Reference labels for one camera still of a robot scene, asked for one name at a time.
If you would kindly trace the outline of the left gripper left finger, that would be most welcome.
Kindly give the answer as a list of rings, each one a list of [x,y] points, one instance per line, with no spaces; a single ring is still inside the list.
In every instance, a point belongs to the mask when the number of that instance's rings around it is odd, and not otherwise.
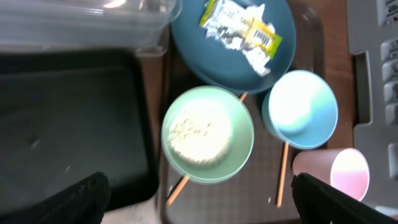
[[[1,217],[1,224],[100,224],[110,198],[109,180],[97,172],[43,202]]]

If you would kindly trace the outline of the yellow snack wrapper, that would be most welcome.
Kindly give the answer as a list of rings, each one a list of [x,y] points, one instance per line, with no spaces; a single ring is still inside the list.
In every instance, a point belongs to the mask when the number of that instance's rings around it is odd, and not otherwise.
[[[282,37],[276,34],[271,23],[266,24],[262,17],[265,4],[246,8],[234,1],[210,0],[205,4],[205,11],[200,19],[204,29],[226,29],[228,34],[237,35],[249,48],[259,47],[267,57],[273,58]]]

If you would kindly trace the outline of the green bowl with rice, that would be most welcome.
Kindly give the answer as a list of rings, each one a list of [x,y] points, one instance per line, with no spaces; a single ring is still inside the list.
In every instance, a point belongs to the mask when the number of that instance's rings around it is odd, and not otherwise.
[[[254,145],[254,124],[243,102],[216,86],[178,96],[161,128],[162,150],[171,167],[192,182],[215,184],[237,174]]]

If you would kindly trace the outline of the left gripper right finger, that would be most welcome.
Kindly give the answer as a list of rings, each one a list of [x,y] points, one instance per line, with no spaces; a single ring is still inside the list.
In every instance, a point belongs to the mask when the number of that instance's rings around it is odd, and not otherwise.
[[[307,173],[294,176],[292,196],[304,224],[397,224],[397,220]]]

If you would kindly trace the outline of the white napkin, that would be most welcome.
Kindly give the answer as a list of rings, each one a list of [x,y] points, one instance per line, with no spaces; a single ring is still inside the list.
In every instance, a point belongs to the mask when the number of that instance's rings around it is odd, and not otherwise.
[[[267,57],[265,52],[259,47],[249,48],[248,44],[245,43],[236,34],[228,34],[226,29],[205,29],[206,37],[212,37],[215,40],[221,42],[226,49],[237,50],[242,52],[246,60],[249,62],[253,70],[261,77],[266,76],[271,72],[270,68],[267,67],[267,63],[272,58]]]

